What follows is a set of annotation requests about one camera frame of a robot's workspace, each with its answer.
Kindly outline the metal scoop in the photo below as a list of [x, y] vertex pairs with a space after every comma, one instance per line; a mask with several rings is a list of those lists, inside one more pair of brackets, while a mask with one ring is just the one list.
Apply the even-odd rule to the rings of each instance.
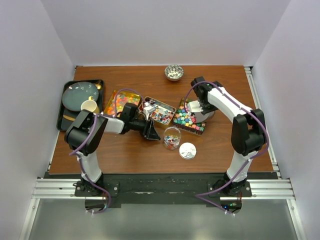
[[202, 123], [206, 122], [207, 119], [210, 119], [215, 114], [215, 111], [211, 111], [205, 114], [203, 114], [202, 112], [192, 112], [192, 114], [195, 118], [195, 123]]

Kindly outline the gold tin of candies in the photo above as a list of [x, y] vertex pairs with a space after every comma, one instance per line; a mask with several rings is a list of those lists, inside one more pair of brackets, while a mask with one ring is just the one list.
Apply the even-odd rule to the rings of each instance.
[[[145, 107], [154, 111], [151, 113], [151, 111], [149, 110], [146, 113], [144, 111]], [[143, 102], [139, 105], [138, 112], [141, 114], [145, 114], [145, 116], [149, 119], [152, 119], [155, 124], [158, 124], [159, 126], [164, 128], [170, 126], [177, 112], [177, 109], [162, 101], [146, 96]]]

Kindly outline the clear plastic jar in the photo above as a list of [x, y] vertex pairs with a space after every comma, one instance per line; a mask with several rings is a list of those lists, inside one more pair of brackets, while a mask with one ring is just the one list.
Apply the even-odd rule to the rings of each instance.
[[166, 128], [163, 133], [164, 146], [169, 150], [177, 149], [180, 145], [181, 137], [181, 131], [177, 127]]

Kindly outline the tray of paper stars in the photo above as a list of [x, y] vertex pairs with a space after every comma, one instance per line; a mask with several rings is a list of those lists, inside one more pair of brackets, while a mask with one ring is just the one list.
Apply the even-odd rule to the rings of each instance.
[[172, 125], [180, 130], [193, 133], [195, 135], [203, 135], [206, 127], [205, 122], [196, 122], [196, 117], [193, 113], [189, 112], [187, 104], [190, 100], [187, 98], [184, 101], [182, 97], [178, 108], [173, 116]]

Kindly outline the tin of translucent star candies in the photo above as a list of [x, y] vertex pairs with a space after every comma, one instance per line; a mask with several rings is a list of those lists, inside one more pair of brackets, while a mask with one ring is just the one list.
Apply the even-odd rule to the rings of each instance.
[[111, 97], [108, 100], [108, 103], [103, 110], [103, 113], [109, 116], [113, 116], [115, 114], [115, 106], [117, 113], [120, 113], [124, 105], [126, 103], [132, 103], [137, 106], [141, 103], [141, 97], [138, 94], [135, 94], [133, 92], [129, 91], [120, 91], [119, 94], [117, 94], [117, 90], [114, 90]]

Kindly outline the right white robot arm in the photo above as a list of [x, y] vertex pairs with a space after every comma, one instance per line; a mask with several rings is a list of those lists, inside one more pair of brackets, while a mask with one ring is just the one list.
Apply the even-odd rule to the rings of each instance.
[[246, 183], [248, 170], [259, 151], [269, 144], [265, 116], [261, 109], [251, 109], [242, 104], [217, 81], [209, 82], [204, 77], [196, 77], [191, 88], [197, 96], [196, 101], [187, 107], [197, 122], [205, 122], [216, 110], [221, 111], [232, 123], [231, 145], [234, 149], [231, 164], [222, 180], [214, 184], [214, 194], [223, 191], [227, 196], [235, 196]]

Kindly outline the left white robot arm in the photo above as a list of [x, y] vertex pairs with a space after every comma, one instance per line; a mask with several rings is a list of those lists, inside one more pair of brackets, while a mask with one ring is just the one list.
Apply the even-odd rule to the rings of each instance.
[[147, 140], [161, 139], [154, 121], [139, 118], [137, 112], [138, 107], [133, 103], [126, 103], [116, 117], [82, 110], [67, 129], [64, 141], [72, 149], [70, 155], [77, 157], [81, 177], [87, 181], [85, 189], [92, 196], [99, 196], [104, 190], [104, 184], [99, 181], [103, 173], [97, 158], [97, 148], [104, 133], [123, 135], [133, 130]]

